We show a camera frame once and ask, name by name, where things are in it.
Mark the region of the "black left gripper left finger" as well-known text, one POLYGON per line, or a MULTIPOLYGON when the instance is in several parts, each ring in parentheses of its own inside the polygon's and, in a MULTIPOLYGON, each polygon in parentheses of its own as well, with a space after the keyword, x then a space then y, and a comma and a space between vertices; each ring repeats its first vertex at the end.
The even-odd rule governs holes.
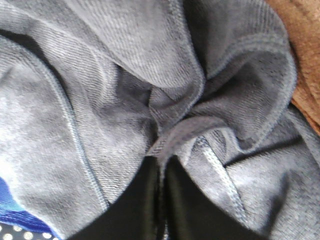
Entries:
POLYGON ((158 214, 159 168, 146 156, 120 197, 70 240, 162 240, 164 225, 158 214))

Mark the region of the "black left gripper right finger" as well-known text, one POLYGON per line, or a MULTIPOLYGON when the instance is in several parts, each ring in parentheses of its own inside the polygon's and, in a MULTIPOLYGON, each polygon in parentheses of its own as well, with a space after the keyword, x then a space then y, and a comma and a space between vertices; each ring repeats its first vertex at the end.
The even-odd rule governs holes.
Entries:
POLYGON ((266 240, 211 202, 177 157, 168 160, 164 178, 166 218, 172 240, 266 240))

